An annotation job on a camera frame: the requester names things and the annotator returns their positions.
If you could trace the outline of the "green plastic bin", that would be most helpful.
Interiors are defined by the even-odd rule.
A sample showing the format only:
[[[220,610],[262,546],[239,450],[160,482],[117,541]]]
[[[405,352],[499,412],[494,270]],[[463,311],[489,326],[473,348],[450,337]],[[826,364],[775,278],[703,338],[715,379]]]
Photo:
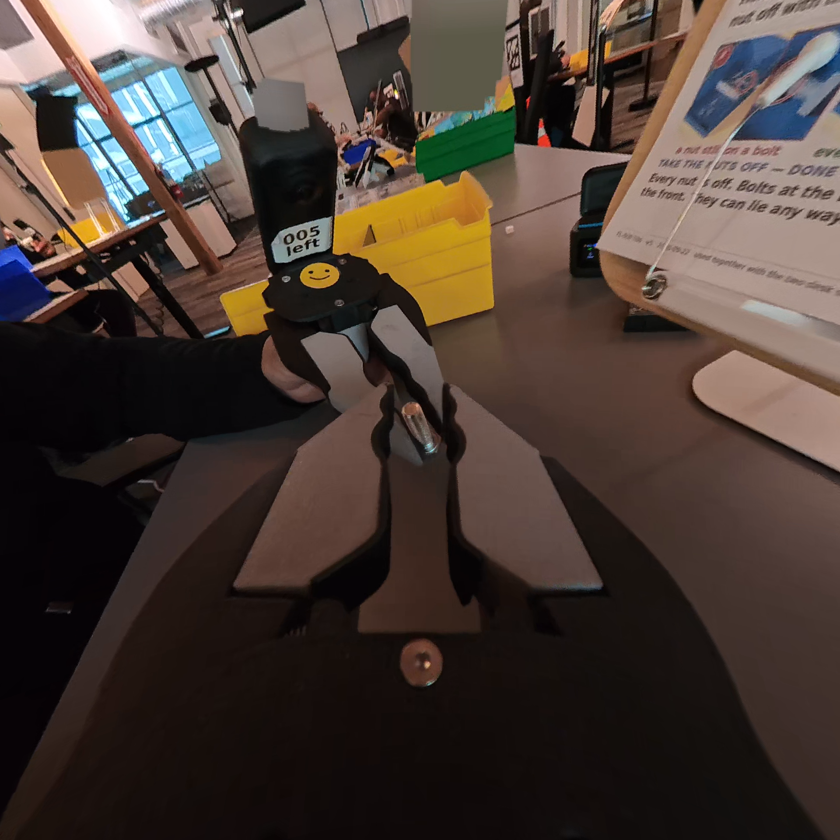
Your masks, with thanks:
[[[511,108],[470,120],[415,145],[415,167],[426,182],[436,181],[514,150],[517,112]]]

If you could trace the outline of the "person's left hand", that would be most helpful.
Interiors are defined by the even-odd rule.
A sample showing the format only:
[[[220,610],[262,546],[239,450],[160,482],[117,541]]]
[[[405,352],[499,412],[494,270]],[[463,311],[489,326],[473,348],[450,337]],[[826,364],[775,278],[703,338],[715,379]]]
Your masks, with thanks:
[[[261,351],[260,369],[275,389],[298,404],[320,403],[325,394],[315,384],[290,371],[280,359],[273,338],[268,335]]]

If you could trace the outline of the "printed instruction sheet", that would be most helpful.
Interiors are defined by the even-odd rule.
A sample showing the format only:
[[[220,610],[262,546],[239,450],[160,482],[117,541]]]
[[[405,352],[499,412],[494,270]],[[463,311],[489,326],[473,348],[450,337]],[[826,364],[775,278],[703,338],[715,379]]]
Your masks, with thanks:
[[[838,323],[839,3],[702,13],[599,246]]]

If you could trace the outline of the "blue plastic bin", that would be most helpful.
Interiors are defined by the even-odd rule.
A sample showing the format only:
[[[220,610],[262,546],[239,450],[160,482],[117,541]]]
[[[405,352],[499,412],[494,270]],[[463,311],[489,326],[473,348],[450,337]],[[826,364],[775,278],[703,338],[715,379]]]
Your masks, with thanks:
[[[1,250],[1,321],[22,322],[51,302],[51,292],[35,276],[17,246]]]

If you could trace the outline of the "black studio light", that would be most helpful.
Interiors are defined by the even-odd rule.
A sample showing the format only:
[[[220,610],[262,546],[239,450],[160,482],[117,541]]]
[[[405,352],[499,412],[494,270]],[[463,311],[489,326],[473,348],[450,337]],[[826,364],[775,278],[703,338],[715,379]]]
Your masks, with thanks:
[[[39,95],[35,99],[35,122],[41,153],[79,148],[77,96]]]

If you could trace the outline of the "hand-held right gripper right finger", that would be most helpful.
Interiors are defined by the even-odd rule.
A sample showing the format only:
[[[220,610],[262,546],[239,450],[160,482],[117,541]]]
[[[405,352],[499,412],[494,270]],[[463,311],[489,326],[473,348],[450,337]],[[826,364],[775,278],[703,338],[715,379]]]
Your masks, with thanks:
[[[445,386],[443,409],[448,570],[458,599],[501,607],[601,592],[540,452],[457,386]]]

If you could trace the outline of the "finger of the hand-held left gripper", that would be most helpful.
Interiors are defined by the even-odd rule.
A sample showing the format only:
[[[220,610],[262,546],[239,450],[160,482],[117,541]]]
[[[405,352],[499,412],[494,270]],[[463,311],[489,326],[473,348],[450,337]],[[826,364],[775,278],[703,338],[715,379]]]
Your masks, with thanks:
[[[340,414],[362,402],[376,386],[389,383],[369,330],[315,332],[301,344],[329,386],[329,402]]]
[[[392,376],[374,407],[381,416],[371,430],[371,446],[382,464],[397,456],[412,466],[438,462],[449,466],[445,396],[447,385],[433,345],[397,306],[379,310],[370,327],[373,350]],[[403,416],[408,403],[416,403],[428,428],[426,436],[413,435]]]

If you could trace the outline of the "wooden table black legs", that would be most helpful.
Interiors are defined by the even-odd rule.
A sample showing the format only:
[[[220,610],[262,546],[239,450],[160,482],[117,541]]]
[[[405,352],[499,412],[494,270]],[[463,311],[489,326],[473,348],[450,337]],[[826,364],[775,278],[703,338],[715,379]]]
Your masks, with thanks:
[[[162,223],[166,219],[165,212],[155,213],[89,244],[83,243],[74,230],[66,228],[66,232],[76,240],[77,248],[36,264],[33,267],[35,276],[43,280],[61,271],[84,266],[93,279],[106,280],[132,307],[134,315],[143,320],[155,335],[162,336],[163,328],[151,319],[113,273],[115,270],[132,266],[139,272],[163,309],[173,317],[186,335],[192,339],[202,340],[204,339],[202,331],[189,318],[163,280],[144,260],[145,256],[151,254],[154,245],[165,242],[166,234]]]

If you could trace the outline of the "wooden document stand white base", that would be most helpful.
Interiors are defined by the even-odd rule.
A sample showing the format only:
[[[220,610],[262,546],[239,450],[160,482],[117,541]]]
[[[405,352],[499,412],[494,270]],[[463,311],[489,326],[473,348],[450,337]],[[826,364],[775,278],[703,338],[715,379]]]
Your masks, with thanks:
[[[659,100],[669,88],[674,66]],[[652,144],[648,124],[658,103],[616,189],[604,230]],[[598,249],[603,274],[620,298],[718,337],[734,348],[694,376],[692,389],[698,400],[714,412],[838,470],[839,312],[838,323],[828,322],[668,272],[668,285],[661,297],[646,301],[641,289],[648,268],[603,254],[599,246],[602,235]]]

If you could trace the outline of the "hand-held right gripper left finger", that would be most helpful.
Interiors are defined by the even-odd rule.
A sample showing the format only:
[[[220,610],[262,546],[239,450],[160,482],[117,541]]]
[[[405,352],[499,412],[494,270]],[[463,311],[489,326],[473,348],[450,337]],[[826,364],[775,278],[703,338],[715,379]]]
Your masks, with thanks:
[[[234,580],[240,595],[332,599],[353,610],[390,570],[387,460],[394,407],[380,385],[299,447]]]

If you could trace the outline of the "black monitor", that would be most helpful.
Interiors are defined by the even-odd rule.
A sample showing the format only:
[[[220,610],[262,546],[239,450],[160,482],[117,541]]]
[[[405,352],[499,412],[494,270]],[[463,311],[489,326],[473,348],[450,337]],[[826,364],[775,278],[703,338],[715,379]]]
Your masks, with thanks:
[[[242,12],[242,24],[245,32],[254,34],[276,21],[293,14],[305,7],[306,1],[237,1],[236,6]]]

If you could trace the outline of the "person's left forearm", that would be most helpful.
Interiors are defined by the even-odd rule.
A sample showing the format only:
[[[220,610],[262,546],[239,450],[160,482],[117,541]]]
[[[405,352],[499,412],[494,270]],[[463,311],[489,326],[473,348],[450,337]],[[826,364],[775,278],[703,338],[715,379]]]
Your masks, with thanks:
[[[3,322],[2,458],[92,452],[147,434],[184,442],[298,417],[310,404],[285,397],[260,369],[267,336],[104,338]]]

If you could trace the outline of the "slanted wooden post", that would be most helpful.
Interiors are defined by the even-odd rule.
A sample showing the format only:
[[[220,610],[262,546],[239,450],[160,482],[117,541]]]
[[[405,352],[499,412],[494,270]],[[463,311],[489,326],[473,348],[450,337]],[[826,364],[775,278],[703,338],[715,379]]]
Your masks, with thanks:
[[[47,1],[23,1],[22,5],[143,177],[154,199],[173,222],[200,267],[209,276],[220,273],[223,268],[220,259],[194,225],[183,205],[173,197],[133,127],[119,110],[106,84],[83,53],[77,39],[61,21],[54,5]]]

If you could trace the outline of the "yellow plastic storage bin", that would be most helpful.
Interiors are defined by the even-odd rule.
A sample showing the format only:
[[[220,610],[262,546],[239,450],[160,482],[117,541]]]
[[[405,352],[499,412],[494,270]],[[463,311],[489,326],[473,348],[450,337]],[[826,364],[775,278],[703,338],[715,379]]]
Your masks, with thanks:
[[[267,279],[223,293],[236,335],[260,333],[290,293],[291,314],[361,305],[373,281],[351,258],[366,261],[407,290],[427,326],[494,307],[492,199],[469,172],[449,185],[420,185],[338,217],[310,216],[269,235]]]

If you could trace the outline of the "silver steel bolt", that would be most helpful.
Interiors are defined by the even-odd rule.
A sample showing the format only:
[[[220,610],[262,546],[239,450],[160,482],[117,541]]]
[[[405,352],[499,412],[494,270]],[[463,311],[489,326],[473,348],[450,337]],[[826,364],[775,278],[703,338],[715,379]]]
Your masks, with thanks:
[[[427,419],[419,402],[406,402],[401,409],[403,425],[419,454],[423,457],[436,455],[442,439]]]

